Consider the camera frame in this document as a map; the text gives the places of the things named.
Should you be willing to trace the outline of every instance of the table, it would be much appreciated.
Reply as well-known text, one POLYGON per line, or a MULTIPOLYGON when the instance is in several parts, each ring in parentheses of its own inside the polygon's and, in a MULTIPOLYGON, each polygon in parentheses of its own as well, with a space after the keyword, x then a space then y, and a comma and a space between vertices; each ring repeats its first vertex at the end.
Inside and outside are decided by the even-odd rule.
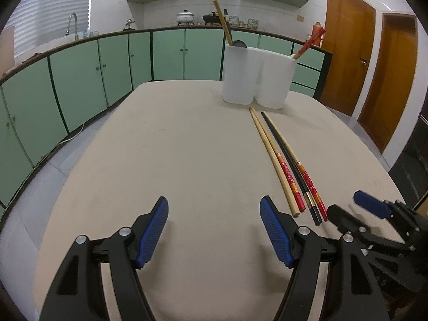
MULTIPOLYGON (((280 211, 290 210, 248 106, 224 102, 221 88, 219 81, 145 83, 114 111, 53 208, 35 272, 38 310, 78 235, 109 237, 165 196, 168 221, 152 261, 138 271, 157 320, 273 319, 292 271, 275 256, 259 202, 270 195, 280 211)), ((380 199, 402 197, 345 124, 295 92, 284 109, 267 111, 326 205, 341 205, 376 227, 375 234, 400 240, 386 221, 352 201, 358 189, 380 199)), ((296 222, 340 237, 332 223, 315 227, 308 210, 296 222)), ((108 265, 102 270, 111 320, 120 320, 108 265)), ((318 320, 326 277, 322 263, 310 320, 318 320)))

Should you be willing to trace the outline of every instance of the window blind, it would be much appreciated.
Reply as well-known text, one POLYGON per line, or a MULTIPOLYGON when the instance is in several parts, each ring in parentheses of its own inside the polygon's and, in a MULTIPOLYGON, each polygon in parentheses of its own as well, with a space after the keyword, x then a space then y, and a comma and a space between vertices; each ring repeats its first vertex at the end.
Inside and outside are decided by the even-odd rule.
MULTIPOLYGON (((78 16, 78 32, 88 29, 89 0, 21 0, 5 26, 15 26, 15 56, 65 36, 72 13, 78 16)), ((74 18, 70 25, 73 33, 74 18)))

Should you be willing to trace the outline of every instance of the red bottle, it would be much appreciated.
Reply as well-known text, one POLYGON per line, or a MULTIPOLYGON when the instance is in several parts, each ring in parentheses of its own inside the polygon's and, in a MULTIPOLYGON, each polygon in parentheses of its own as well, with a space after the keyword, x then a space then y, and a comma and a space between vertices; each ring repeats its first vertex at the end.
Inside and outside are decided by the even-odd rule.
MULTIPOLYGON (((314 24, 314 26, 312 27, 312 35, 315 35, 321 27, 322 27, 322 26, 321 26, 320 22, 316 22, 316 23, 314 24)), ((314 46, 318 46, 318 47, 319 47, 319 46, 320 46, 320 44, 321 44, 321 37, 318 37, 318 38, 315 40, 315 42, 314 42, 314 46)))

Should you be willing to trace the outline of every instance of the blue gripper pad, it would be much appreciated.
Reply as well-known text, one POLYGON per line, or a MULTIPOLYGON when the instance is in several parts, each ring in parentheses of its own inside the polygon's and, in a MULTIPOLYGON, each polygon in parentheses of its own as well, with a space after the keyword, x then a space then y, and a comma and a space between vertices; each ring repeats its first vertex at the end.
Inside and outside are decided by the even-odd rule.
POLYGON ((392 211, 386 203, 361 190, 354 193, 354 202, 379 218, 384 219, 392 215, 392 211))
POLYGON ((284 262, 287 267, 291 267, 294 259, 290 252, 290 239, 265 197, 260 201, 260 217, 278 259, 284 262))
POLYGON ((140 247, 136 258, 136 263, 140 269, 151 260, 167 218, 168 201, 163 199, 140 239, 140 247))

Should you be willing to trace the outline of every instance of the pot lid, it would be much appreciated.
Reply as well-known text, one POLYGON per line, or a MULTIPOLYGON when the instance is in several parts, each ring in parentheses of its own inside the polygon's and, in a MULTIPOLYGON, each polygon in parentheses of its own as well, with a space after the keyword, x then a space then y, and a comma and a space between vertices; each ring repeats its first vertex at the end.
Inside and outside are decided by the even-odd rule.
POLYGON ((180 12, 177 14, 178 16, 194 16, 192 12, 189 12, 188 10, 185 10, 184 12, 180 12))

